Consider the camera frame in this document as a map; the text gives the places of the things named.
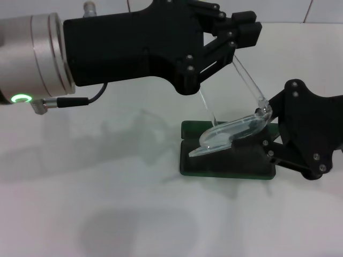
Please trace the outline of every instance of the black 3d-printed bracket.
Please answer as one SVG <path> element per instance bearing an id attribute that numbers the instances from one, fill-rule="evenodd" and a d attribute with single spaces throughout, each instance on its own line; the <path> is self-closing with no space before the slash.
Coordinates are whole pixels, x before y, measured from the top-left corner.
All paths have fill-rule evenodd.
<path id="1" fill-rule="evenodd" d="M 68 65 L 77 86 L 139 77 L 168 80 L 183 95 L 254 46 L 254 12 L 233 13 L 194 0 L 154 0 L 139 12 L 66 20 Z M 204 46 L 203 33 L 217 38 Z"/>

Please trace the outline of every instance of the green led ring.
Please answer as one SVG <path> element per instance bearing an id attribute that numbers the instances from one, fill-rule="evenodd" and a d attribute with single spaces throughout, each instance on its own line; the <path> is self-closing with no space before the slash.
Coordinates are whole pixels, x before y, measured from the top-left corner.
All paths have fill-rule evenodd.
<path id="1" fill-rule="evenodd" d="M 29 95 L 24 95 L 24 94 L 18 94 L 18 95 L 15 95 L 14 97 L 11 98 L 11 101 L 13 103 L 17 103 L 18 100 L 20 100 L 20 102 L 29 102 L 32 100 L 32 97 L 30 97 Z"/>

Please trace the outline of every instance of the white table surface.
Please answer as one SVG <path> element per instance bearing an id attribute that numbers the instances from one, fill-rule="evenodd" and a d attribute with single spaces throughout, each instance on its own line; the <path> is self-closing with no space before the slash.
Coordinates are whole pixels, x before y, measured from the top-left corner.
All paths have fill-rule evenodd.
<path id="1" fill-rule="evenodd" d="M 343 94 L 343 25 L 264 24 L 236 53 L 267 98 L 294 78 Z M 232 65 L 203 87 L 220 120 L 255 109 Z M 208 116 L 163 79 L 111 83 L 44 116 L 1 107 L 0 119 L 0 256 L 343 256 L 341 152 L 314 182 L 280 167 L 271 181 L 183 177 L 181 122 Z"/>

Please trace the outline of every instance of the clear plastic piece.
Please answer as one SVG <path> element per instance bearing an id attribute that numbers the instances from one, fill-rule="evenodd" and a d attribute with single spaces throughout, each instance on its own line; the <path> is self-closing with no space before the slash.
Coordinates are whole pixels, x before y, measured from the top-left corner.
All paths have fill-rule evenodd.
<path id="1" fill-rule="evenodd" d="M 202 134 L 199 139 L 200 147 L 190 152 L 190 157 L 201 156 L 229 149 L 233 140 L 245 138 L 260 132 L 270 121 L 272 109 L 268 100 L 264 97 L 258 86 L 255 84 L 251 76 L 248 74 L 236 56 L 234 56 L 233 64 L 249 90 L 252 92 L 260 109 L 258 112 L 250 116 L 246 116 L 233 122 L 226 122 L 217 125 L 215 116 L 208 108 L 208 103 L 205 101 L 203 92 L 200 92 L 202 100 L 208 112 L 211 114 L 213 128 L 210 128 Z"/>

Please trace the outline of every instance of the metal cylinder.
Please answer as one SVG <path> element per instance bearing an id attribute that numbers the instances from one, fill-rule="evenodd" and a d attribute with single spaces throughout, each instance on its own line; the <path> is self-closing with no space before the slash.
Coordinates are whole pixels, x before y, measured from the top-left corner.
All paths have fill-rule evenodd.
<path id="1" fill-rule="evenodd" d="M 0 20 L 0 104 L 74 93 L 56 13 Z"/>
<path id="2" fill-rule="evenodd" d="M 84 11 L 85 11 L 84 18 L 95 17 L 96 16 L 95 4 L 90 1 L 84 3 Z"/>

